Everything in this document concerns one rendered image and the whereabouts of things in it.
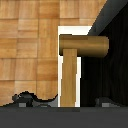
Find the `black door frame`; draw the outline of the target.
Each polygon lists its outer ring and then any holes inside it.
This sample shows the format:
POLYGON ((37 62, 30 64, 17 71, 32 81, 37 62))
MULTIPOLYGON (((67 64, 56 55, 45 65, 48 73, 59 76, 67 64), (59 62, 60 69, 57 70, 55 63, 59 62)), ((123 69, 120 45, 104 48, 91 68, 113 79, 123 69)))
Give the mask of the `black door frame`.
POLYGON ((109 49, 81 58, 80 106, 94 107, 97 98, 128 106, 128 0, 107 0, 88 34, 106 36, 109 49))

